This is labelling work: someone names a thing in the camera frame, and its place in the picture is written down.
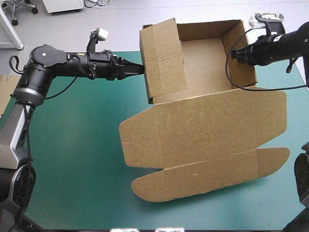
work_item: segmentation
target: green table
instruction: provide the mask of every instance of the green table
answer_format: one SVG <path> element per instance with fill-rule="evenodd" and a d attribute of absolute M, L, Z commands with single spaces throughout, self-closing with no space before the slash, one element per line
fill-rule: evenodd
<path fill-rule="evenodd" d="M 139 52 L 119 52 L 140 62 Z M 257 67 L 260 87 L 302 85 L 287 62 Z M 49 95 L 71 78 L 57 78 Z M 263 147 L 290 148 L 287 163 L 275 174 L 166 203 L 137 197 L 131 182 L 153 169 L 127 167 L 119 124 L 148 107 L 143 76 L 123 81 L 79 78 L 61 96 L 37 108 L 30 127 L 37 182 L 27 216 L 46 229 L 282 229 L 303 206 L 298 202 L 294 160 L 309 140 L 309 96 L 289 90 L 288 129 Z M 13 107 L 10 102 L 1 120 Z"/>

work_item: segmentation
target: wire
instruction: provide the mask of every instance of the wire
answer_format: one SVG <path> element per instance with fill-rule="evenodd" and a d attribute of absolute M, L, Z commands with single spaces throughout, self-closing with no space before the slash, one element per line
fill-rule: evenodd
<path fill-rule="evenodd" d="M 13 64 L 12 64 L 13 58 L 15 58 L 15 60 L 16 60 L 15 68 L 13 67 Z M 19 75 L 24 75 L 26 77 L 26 79 L 28 80 L 27 75 L 25 73 L 23 73 L 24 70 L 19 70 L 18 69 L 18 66 L 19 66 L 19 58 L 18 58 L 18 56 L 11 56 L 9 58 L 9 66 L 13 70 L 14 73 L 19 74 Z"/>
<path fill-rule="evenodd" d="M 234 43 L 234 45 L 231 47 L 231 49 L 228 51 L 227 53 L 227 56 L 226 56 L 226 61 L 225 61 L 225 73 L 226 73 L 226 76 L 229 80 L 229 82 L 233 85 L 235 85 L 236 87 L 240 88 L 240 89 L 243 89 L 243 90 L 246 90 L 246 91 L 255 91 L 255 92 L 267 92 L 267 91 L 277 91 L 277 90 L 290 90 L 290 89 L 297 89 L 297 88 L 305 88 L 305 87 L 309 87 L 309 85 L 302 85 L 302 86 L 294 86 L 294 87 L 285 87 L 285 88 L 268 88 L 268 89 L 253 89 L 253 88 L 245 88 L 245 87 L 242 87 L 240 85 L 238 85 L 237 83 L 235 83 L 231 76 L 229 75 L 229 72 L 228 72 L 228 59 L 229 57 L 231 56 L 231 52 L 232 50 L 235 48 L 235 46 L 239 43 L 239 41 L 249 32 L 253 30 L 253 28 L 247 30 L 246 32 L 244 32 L 240 38 L 236 41 L 236 43 Z"/>
<path fill-rule="evenodd" d="M 87 4 L 86 4 L 86 1 L 84 0 L 84 5 L 85 7 L 87 8 L 103 8 L 104 6 L 112 3 L 114 0 L 108 0 L 107 2 L 104 2 L 104 0 L 97 0 L 97 1 L 94 1 L 94 0 L 87 0 Z"/>
<path fill-rule="evenodd" d="M 68 85 L 64 90 L 62 90 L 61 92 L 59 92 L 59 93 L 57 93 L 57 94 L 55 94 L 55 95 L 53 95 L 53 96 L 50 96 L 50 97 L 45 98 L 45 100 L 52 99 L 52 98 L 54 98 L 54 97 L 59 96 L 59 95 L 62 94 L 63 92 L 65 92 L 68 88 L 70 88 L 70 86 L 74 83 L 74 81 L 76 81 L 76 79 L 77 79 L 77 77 L 75 77 L 75 78 L 71 81 L 71 83 L 69 83 L 69 85 Z"/>

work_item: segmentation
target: box flap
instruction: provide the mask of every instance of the box flap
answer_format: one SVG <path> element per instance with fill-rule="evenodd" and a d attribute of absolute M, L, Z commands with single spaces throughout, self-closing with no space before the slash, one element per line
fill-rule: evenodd
<path fill-rule="evenodd" d="M 245 26 L 242 21 L 238 22 L 235 27 L 229 30 L 222 36 L 222 41 L 225 47 L 225 53 L 227 54 L 231 47 L 245 32 Z M 247 36 L 244 36 L 234 49 L 246 47 L 248 45 Z M 237 59 L 232 59 L 231 56 L 228 60 L 228 69 L 231 78 L 239 85 L 243 87 L 253 86 L 257 83 L 255 69 L 253 65 L 246 63 L 239 63 Z"/>
<path fill-rule="evenodd" d="M 16 75 L 11 75 L 8 79 L 6 75 L 0 75 L 0 115 L 4 114 L 11 98 L 10 94 L 14 92 L 18 80 L 19 77 Z"/>
<path fill-rule="evenodd" d="M 255 149 L 146 175 L 132 182 L 139 197 L 164 202 L 255 180 L 276 172 L 289 158 L 287 148 Z"/>
<path fill-rule="evenodd" d="M 283 133 L 286 115 L 280 91 L 235 89 L 155 105 L 121 123 L 125 161 L 168 168 L 250 151 Z"/>
<path fill-rule="evenodd" d="M 140 31 L 149 97 L 186 89 L 183 51 L 174 18 Z"/>
<path fill-rule="evenodd" d="M 177 24 L 179 39 L 182 42 L 203 40 L 210 38 L 220 38 L 240 23 L 241 20 L 226 20 L 203 23 L 183 23 Z"/>

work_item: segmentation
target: cardboard box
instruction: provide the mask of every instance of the cardboard box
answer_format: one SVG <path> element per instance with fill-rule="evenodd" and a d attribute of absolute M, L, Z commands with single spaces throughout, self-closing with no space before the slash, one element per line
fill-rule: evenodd
<path fill-rule="evenodd" d="M 225 74 L 226 53 L 245 32 L 241 20 L 176 24 L 169 19 L 140 31 L 149 102 L 159 103 L 233 89 Z M 244 37 L 236 48 L 248 45 Z M 257 80 L 254 66 L 229 60 L 241 86 Z"/>
<path fill-rule="evenodd" d="M 120 135 L 128 166 L 163 169 L 132 182 L 141 198 L 209 192 L 270 175 L 287 161 L 287 148 L 258 149 L 286 130 L 285 93 L 233 89 L 225 74 L 226 53 L 244 31 L 240 20 L 170 19 L 140 32 L 155 106 L 122 122 Z M 229 71 L 240 85 L 256 83 L 253 66 L 230 60 Z"/>
<path fill-rule="evenodd" d="M 19 77 L 11 75 L 6 78 L 6 75 L 0 75 L 0 118 L 4 114 L 4 111 L 10 101 L 10 94 L 14 92 L 14 89 L 18 83 Z"/>

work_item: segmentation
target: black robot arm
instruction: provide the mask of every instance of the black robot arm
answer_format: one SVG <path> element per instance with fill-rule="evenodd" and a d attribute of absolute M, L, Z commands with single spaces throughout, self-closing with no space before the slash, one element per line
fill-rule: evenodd
<path fill-rule="evenodd" d="M 42 229 L 24 216 L 34 188 L 36 174 L 31 166 L 30 144 L 24 143 L 35 108 L 46 99 L 57 76 L 122 80 L 144 73 L 144 66 L 118 58 L 111 51 L 95 52 L 105 40 L 103 29 L 91 31 L 86 52 L 64 52 L 49 45 L 33 49 L 28 63 L 18 70 L 18 57 L 10 66 L 21 78 L 14 90 L 16 104 L 0 130 L 0 232 L 39 232 Z M 16 68 L 12 65 L 16 58 Z"/>
<path fill-rule="evenodd" d="M 309 22 L 298 30 L 285 33 L 279 13 L 257 13 L 251 18 L 251 26 L 266 28 L 267 34 L 258 37 L 257 41 L 242 49 L 232 51 L 232 58 L 249 65 L 265 66 L 276 61 L 290 61 L 286 72 L 290 73 L 293 64 L 299 57 L 304 59 L 306 85 L 309 85 Z M 305 153 L 295 161 L 295 177 L 300 202 L 306 207 L 284 229 L 284 232 L 309 231 L 309 142 L 302 147 Z"/>

